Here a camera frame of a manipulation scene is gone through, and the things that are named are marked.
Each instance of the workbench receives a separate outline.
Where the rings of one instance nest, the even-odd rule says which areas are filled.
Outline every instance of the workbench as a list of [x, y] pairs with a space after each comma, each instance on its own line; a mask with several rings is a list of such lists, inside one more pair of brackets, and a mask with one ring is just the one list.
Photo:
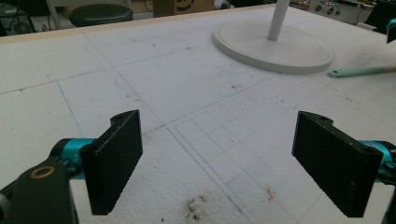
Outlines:
[[364, 218], [345, 217], [291, 155], [300, 110], [359, 140], [396, 144], [396, 74], [331, 78], [390, 65], [396, 43], [289, 8], [285, 25], [333, 47], [323, 72], [285, 75], [237, 62], [212, 42], [226, 21], [270, 21], [236, 8], [0, 38], [0, 188], [70, 137], [98, 137], [139, 109], [144, 154], [106, 217], [71, 180], [82, 224], [380, 223], [394, 187], [375, 183]]

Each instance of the white stand base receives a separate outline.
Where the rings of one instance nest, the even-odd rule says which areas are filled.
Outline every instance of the white stand base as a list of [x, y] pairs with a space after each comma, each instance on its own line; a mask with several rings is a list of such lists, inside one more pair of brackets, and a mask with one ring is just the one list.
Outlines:
[[230, 21], [213, 34], [215, 45], [239, 62], [278, 73], [312, 74], [325, 70], [334, 51], [321, 39], [283, 26], [277, 41], [267, 38], [270, 23]]

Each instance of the white pole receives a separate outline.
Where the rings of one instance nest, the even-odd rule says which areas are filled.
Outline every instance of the white pole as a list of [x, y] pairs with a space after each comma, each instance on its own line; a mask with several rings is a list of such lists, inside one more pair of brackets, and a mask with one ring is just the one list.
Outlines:
[[277, 0], [273, 19], [271, 21], [270, 30], [267, 38], [277, 41], [283, 20], [285, 20], [286, 11], [288, 10], [290, 0]]

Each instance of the black stool seat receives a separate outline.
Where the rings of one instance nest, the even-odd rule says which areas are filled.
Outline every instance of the black stool seat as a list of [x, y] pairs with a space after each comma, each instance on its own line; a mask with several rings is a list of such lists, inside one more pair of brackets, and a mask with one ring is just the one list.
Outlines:
[[134, 13], [128, 7], [115, 4], [93, 4], [70, 12], [69, 20], [77, 27], [131, 21]]

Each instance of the teal handle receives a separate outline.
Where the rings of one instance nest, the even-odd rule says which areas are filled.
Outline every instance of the teal handle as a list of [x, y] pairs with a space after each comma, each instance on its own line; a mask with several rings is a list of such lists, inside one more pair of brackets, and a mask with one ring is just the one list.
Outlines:
[[329, 77], [354, 77], [367, 74], [379, 74], [387, 72], [386, 67], [368, 67], [368, 68], [346, 68], [336, 69], [329, 72]]

